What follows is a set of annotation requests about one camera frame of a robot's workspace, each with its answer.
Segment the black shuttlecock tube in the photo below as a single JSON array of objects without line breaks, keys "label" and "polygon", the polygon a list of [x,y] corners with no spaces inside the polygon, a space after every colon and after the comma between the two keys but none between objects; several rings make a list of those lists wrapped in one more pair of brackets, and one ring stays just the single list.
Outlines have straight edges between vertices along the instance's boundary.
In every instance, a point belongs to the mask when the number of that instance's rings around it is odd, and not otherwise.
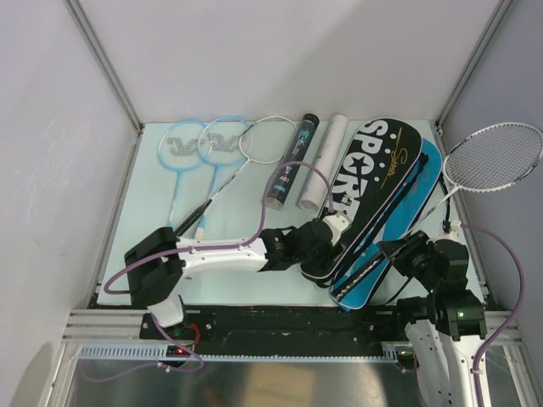
[{"label": "black shuttlecock tube", "polygon": [[283,208],[299,171],[299,166],[294,162],[301,162],[304,159],[319,123],[320,119],[315,114],[307,113],[303,116],[281,160],[280,169],[271,183],[270,191],[266,194],[265,204],[268,208],[275,210]]}]

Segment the white shuttlecock tube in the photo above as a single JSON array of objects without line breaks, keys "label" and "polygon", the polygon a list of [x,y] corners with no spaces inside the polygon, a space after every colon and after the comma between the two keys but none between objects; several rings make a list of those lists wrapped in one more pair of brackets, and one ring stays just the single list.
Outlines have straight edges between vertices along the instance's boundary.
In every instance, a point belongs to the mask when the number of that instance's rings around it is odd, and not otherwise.
[{"label": "white shuttlecock tube", "polygon": [[[348,118],[342,114],[336,114],[330,120],[314,161],[313,165],[326,176],[328,181],[339,156],[339,149],[348,124]],[[298,206],[304,211],[316,213],[321,208],[326,194],[326,182],[317,173],[311,172],[299,197]]]}]

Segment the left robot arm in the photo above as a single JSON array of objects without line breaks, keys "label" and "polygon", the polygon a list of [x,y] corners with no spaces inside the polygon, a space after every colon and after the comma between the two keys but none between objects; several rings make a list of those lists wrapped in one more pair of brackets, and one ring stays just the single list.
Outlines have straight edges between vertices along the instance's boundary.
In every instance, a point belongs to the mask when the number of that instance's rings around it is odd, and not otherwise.
[{"label": "left robot arm", "polygon": [[181,337],[188,329],[184,303],[174,294],[181,279],[201,272],[283,271],[303,265],[332,249],[349,227],[350,221],[335,213],[300,227],[264,229],[250,244],[181,239],[171,227],[161,227],[125,253],[131,304],[147,309],[167,337]]}]

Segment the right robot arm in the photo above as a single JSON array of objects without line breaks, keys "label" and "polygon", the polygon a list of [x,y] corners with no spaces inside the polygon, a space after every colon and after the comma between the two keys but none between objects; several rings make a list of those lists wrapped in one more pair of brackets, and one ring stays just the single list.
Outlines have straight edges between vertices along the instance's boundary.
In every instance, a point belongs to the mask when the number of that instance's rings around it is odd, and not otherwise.
[{"label": "right robot arm", "polygon": [[409,340],[417,358],[428,406],[489,406],[484,343],[484,306],[467,289],[467,247],[450,235],[423,231],[378,243],[403,276],[418,281],[427,296],[397,301],[394,334]]}]

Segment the blue racket bag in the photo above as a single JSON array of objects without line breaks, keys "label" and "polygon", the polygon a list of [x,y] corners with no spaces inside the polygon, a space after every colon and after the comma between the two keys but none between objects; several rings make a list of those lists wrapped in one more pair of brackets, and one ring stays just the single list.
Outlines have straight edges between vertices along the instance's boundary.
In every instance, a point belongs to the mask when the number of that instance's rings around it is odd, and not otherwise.
[{"label": "blue racket bag", "polygon": [[415,223],[438,183],[441,165],[438,148],[425,139],[411,174],[354,253],[344,259],[343,268],[333,278],[329,293],[339,307],[348,311],[361,309],[377,291],[391,267],[378,242],[400,239]]}]

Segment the black sport racket bag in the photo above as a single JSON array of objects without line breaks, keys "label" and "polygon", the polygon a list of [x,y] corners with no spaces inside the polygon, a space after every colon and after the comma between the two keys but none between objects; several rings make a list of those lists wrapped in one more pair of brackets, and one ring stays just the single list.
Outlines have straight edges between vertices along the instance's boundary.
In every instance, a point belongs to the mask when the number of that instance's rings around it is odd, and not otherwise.
[{"label": "black sport racket bag", "polygon": [[326,282],[347,265],[416,166],[422,148],[421,133],[403,120],[379,118],[358,128],[332,182],[333,208],[351,225],[334,248],[300,266],[303,277]]}]

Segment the blue racket right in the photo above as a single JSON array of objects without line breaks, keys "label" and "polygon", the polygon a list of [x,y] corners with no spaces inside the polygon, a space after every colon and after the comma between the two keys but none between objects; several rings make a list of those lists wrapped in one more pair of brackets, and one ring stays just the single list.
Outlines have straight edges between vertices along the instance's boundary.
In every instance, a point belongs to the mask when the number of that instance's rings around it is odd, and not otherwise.
[{"label": "blue racket right", "polygon": [[207,199],[217,191],[217,180],[222,170],[244,162],[238,142],[249,129],[249,123],[233,115],[223,115],[209,122],[201,131],[197,152],[200,159],[213,168]]}]

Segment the blue racket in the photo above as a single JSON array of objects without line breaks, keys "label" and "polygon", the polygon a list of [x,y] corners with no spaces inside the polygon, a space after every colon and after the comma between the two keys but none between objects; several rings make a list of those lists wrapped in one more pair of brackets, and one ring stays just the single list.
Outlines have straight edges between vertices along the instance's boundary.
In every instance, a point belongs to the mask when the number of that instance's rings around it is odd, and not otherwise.
[{"label": "blue racket", "polygon": [[233,115],[223,115],[209,122],[201,131],[197,152],[200,159],[213,168],[207,199],[217,191],[217,180],[222,170],[244,162],[238,142],[249,129],[249,123]]},{"label": "blue racket", "polygon": [[177,195],[185,172],[198,169],[203,160],[199,156],[200,134],[206,124],[200,120],[183,120],[170,125],[160,138],[157,160],[162,168],[175,174],[171,195],[168,225],[174,225]]}]

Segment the blue racket left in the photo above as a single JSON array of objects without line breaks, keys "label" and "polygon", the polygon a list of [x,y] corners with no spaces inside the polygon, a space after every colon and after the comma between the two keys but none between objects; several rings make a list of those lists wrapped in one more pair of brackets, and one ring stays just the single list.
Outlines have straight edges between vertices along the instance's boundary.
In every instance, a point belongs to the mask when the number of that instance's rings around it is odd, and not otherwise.
[{"label": "blue racket left", "polygon": [[206,124],[200,120],[183,120],[170,125],[160,138],[157,160],[162,168],[175,174],[171,195],[168,225],[174,225],[177,195],[185,172],[198,169],[203,160],[199,156],[200,134]]}]

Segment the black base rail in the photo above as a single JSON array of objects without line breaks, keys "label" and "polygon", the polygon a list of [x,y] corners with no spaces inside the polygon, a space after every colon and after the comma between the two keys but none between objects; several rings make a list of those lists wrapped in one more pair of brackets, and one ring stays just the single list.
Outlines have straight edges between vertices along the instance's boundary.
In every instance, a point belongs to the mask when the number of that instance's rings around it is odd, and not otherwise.
[{"label": "black base rail", "polygon": [[411,345],[391,306],[189,305],[186,320],[165,331],[224,357],[384,357],[388,345]]}]

